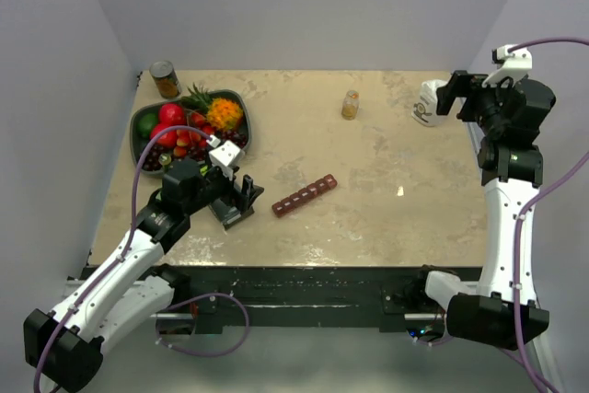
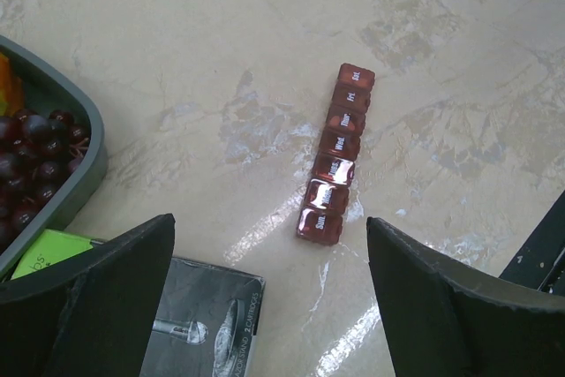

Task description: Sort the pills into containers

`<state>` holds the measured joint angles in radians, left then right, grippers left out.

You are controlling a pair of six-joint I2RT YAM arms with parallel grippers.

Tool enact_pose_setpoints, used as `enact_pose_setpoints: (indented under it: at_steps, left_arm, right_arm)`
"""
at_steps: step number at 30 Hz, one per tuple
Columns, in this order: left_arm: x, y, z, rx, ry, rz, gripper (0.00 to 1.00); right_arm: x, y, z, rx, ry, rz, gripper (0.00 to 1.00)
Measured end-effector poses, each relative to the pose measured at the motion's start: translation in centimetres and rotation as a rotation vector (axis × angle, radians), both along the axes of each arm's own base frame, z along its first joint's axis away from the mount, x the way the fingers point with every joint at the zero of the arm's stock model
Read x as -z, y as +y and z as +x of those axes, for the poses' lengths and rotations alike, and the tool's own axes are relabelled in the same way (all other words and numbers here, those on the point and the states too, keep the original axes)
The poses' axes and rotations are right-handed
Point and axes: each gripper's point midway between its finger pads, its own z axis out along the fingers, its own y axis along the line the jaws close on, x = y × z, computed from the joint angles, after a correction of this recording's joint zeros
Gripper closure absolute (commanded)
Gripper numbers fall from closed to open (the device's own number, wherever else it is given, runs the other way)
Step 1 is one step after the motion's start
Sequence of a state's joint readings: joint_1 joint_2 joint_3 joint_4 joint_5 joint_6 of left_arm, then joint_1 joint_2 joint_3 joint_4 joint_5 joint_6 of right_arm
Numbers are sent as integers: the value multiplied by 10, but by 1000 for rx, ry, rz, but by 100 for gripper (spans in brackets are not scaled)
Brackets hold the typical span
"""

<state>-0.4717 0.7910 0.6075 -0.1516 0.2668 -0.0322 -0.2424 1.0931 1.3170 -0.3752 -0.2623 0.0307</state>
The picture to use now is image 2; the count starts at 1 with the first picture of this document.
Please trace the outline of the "red weekly pill organizer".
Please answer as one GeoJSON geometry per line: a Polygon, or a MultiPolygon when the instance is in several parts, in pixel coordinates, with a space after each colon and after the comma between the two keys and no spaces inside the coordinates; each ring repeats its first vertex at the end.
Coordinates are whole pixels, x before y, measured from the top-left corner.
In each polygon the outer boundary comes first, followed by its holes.
{"type": "Polygon", "coordinates": [[[339,242],[374,83],[374,72],[340,66],[299,213],[299,238],[320,245],[339,242]]]}

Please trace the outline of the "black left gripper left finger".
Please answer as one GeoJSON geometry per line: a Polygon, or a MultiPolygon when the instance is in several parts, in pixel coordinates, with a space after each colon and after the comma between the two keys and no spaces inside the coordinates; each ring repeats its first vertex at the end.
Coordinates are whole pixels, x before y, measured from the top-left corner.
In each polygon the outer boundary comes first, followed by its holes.
{"type": "Polygon", "coordinates": [[[1,285],[3,376],[138,376],[175,244],[173,215],[1,285]]]}

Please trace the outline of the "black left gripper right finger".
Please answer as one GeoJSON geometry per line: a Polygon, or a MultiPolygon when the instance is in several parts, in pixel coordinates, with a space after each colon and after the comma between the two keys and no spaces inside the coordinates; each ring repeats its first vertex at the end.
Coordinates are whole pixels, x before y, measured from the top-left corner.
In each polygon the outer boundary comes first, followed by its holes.
{"type": "Polygon", "coordinates": [[[562,376],[564,299],[483,273],[381,218],[369,267],[398,376],[562,376]]]}

